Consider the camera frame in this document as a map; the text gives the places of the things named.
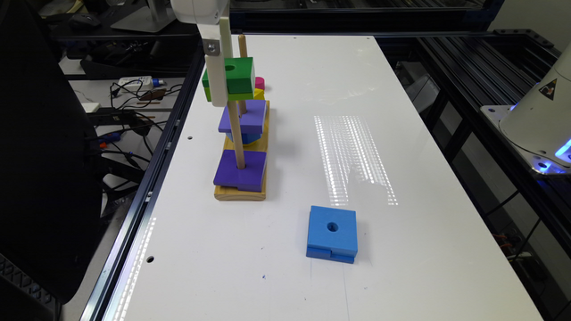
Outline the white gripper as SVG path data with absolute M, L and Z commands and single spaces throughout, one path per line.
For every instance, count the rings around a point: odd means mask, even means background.
M 230 20 L 228 16 L 222 16 L 228 3 L 228 0 L 170 1 L 179 21 L 198 24 L 203 39 L 211 103 L 215 107 L 225 107 L 228 103 L 225 59 L 234 57 Z

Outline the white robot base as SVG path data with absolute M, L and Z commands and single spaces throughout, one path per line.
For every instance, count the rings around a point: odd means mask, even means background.
M 570 50 L 514 105 L 480 111 L 540 175 L 570 173 Z

